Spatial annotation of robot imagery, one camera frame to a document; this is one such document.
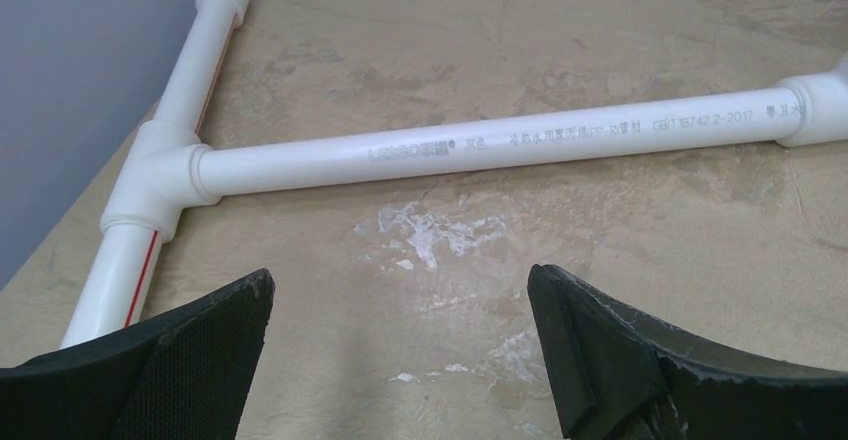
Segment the white pipe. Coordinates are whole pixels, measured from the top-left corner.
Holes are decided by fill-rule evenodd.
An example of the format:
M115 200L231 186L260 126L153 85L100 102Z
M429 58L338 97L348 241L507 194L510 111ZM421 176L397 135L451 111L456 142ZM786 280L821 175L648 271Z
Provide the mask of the white pipe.
M804 109L770 88L208 151L198 173L209 193L236 195L760 142L791 135Z
M200 129L209 92L220 68L236 10L229 0L199 2L197 17L153 117Z
M196 0L197 16L153 120L142 125L101 218L103 243L62 348L135 323L163 243L187 206L209 205L192 181L209 147L196 135L233 28L249 0Z
M183 209L223 195L776 140L848 139L848 56L775 88L215 152L196 135L248 0L197 0L154 119L101 218L103 243L62 348L138 320Z
M159 232L150 228L116 225L106 230L62 348L138 321L161 246Z

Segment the floor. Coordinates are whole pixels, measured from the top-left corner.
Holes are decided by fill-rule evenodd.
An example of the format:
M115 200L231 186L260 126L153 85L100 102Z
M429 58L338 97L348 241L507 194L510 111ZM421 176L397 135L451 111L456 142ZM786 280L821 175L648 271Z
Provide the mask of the floor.
M253 0L202 137L755 89L845 51L848 0ZM0 365L58 347L125 154L0 294ZM846 165L844 142L741 145L226 198L184 214L144 315L270 269L240 438L558 438L534 263L712 340L848 369Z

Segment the pipe assembly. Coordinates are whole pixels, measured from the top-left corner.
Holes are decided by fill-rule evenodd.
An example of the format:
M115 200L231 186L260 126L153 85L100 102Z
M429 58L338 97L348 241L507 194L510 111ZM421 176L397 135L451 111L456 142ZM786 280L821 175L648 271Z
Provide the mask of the pipe assembly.
M198 137L249 0L197 0L154 117L130 149L103 241L62 348L138 321L163 244L186 208L222 196L689 148L848 139L848 55L762 90L213 150Z

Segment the concrete floor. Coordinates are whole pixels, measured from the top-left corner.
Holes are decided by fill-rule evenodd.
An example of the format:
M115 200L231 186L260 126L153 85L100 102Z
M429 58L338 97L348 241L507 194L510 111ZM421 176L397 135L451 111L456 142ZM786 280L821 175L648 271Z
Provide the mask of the concrete floor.
M848 0L253 0L216 148L767 87ZM0 294L0 365L60 343L126 146ZM525 284L555 263L694 333L848 369L848 144L643 155L224 199L144 315L278 287L246 439L558 438Z

